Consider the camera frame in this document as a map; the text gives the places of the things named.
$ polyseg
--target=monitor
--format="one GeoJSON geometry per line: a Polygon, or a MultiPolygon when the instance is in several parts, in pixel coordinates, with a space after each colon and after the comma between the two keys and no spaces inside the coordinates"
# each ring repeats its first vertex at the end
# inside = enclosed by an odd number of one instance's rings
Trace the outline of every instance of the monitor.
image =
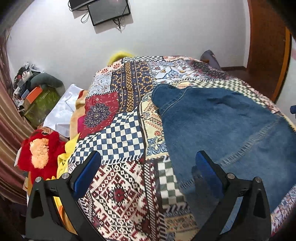
{"type": "Polygon", "coordinates": [[[93,26],[130,14],[127,0],[98,0],[87,5],[93,26]]]}
{"type": "Polygon", "coordinates": [[[94,0],[69,0],[71,10],[74,11],[84,5],[87,5],[90,2],[93,2],[94,0]]]}

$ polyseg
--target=metal screw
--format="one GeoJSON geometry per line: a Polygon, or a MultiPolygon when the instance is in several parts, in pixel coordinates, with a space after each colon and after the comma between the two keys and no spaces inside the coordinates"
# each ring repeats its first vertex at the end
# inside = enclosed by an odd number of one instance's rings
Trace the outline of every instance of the metal screw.
{"type": "Polygon", "coordinates": [[[67,179],[69,176],[70,174],[66,172],[62,175],[62,179],[67,179]]]}
{"type": "Polygon", "coordinates": [[[42,180],[42,178],[41,177],[36,177],[36,179],[35,179],[35,182],[40,182],[42,180]]]}
{"type": "Polygon", "coordinates": [[[228,174],[227,174],[227,177],[228,177],[229,179],[234,179],[234,178],[235,178],[235,175],[234,175],[233,173],[228,173],[228,174]]]}
{"type": "Polygon", "coordinates": [[[255,181],[260,183],[260,182],[262,182],[262,179],[260,177],[255,177],[255,181]]]}

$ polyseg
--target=bedspread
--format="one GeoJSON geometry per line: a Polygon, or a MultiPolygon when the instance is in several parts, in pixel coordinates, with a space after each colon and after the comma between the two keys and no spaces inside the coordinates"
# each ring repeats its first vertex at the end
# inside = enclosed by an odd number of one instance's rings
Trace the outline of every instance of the bedspread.
{"type": "MultiPolygon", "coordinates": [[[[189,57],[123,58],[98,71],[86,95],[85,114],[78,119],[80,136],[68,170],[91,151],[100,152],[102,165],[79,204],[106,239],[188,241],[199,230],[178,188],[151,100],[159,83],[237,91],[284,116],[247,83],[189,57]]],[[[272,232],[296,202],[296,185],[287,192],[271,214],[272,232]]]]}

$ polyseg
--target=denim fabric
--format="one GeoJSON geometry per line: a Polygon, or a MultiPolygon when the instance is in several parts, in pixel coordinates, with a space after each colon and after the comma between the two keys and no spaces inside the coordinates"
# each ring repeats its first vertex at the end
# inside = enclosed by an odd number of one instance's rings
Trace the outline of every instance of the denim fabric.
{"type": "MultiPolygon", "coordinates": [[[[177,89],[159,84],[153,90],[152,101],[159,108],[180,190],[199,226],[217,204],[217,200],[196,193],[192,175],[200,150],[226,173],[249,180],[261,177],[271,211],[296,183],[294,131],[283,117],[248,97],[222,88],[177,89]]],[[[238,207],[239,203],[226,229],[231,227],[238,207]]]]}

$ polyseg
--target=red furry toy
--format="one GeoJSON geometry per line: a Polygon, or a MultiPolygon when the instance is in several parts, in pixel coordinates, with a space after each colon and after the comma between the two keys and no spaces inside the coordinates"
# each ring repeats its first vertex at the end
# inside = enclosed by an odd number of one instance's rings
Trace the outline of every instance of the red furry toy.
{"type": "Polygon", "coordinates": [[[18,167],[31,172],[31,180],[36,177],[51,179],[57,177],[57,156],[65,153],[65,142],[59,139],[59,133],[51,134],[37,130],[22,143],[18,167]]]}

